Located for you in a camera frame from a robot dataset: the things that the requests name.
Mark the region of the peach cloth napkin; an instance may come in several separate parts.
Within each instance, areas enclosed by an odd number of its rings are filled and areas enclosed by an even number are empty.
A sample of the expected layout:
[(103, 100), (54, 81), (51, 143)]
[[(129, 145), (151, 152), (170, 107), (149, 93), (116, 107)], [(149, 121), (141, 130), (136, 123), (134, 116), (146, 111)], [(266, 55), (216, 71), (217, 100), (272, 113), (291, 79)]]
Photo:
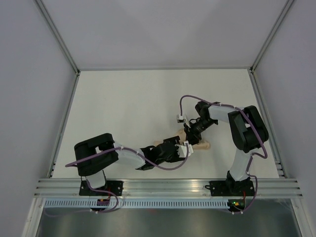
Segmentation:
[[(174, 137), (174, 136), (179, 136), (179, 138), (180, 138), (180, 143), (181, 143), (181, 144), (182, 144), (182, 143), (185, 141), (185, 139), (186, 139), (186, 134), (185, 134), (183, 128), (180, 129), (180, 130), (178, 130), (178, 131), (173, 135), (173, 137)], [(160, 140), (160, 141), (154, 141), (154, 146), (157, 146), (157, 145), (161, 144), (162, 142), (163, 142), (162, 140)], [(208, 150), (208, 149), (210, 149), (210, 143), (209, 143), (208, 141), (206, 141), (206, 140), (201, 140), (199, 143), (192, 145), (192, 148), (193, 148), (194, 150)]]

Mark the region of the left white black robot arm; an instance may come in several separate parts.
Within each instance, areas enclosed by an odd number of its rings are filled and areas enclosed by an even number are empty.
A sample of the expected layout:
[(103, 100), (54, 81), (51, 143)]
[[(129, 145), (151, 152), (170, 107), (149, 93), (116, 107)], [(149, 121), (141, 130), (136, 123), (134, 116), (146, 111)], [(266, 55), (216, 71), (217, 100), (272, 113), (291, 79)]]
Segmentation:
[(186, 147), (180, 144), (180, 137), (163, 140), (154, 146), (131, 149), (114, 141), (112, 134), (105, 133), (74, 146), (76, 161), (67, 167), (76, 167), (80, 177), (84, 177), (90, 189), (98, 196), (107, 192), (108, 184), (104, 169), (112, 164), (130, 165), (139, 171), (153, 168), (171, 170), (161, 166), (163, 163), (175, 163), (187, 158)]

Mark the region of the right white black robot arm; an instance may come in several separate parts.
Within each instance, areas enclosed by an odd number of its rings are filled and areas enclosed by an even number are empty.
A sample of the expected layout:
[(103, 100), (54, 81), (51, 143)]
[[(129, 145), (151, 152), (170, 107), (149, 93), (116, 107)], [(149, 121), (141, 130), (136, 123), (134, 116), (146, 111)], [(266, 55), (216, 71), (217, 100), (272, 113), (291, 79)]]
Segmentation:
[(197, 119), (185, 122), (186, 140), (196, 145), (202, 140), (202, 133), (218, 122), (226, 122), (230, 126), (233, 143), (236, 147), (233, 165), (227, 172), (224, 181), (211, 181), (206, 185), (213, 197), (254, 196), (255, 189), (249, 170), (253, 156), (269, 139), (267, 128), (255, 106), (237, 108), (219, 102), (206, 103), (200, 101), (195, 109)]

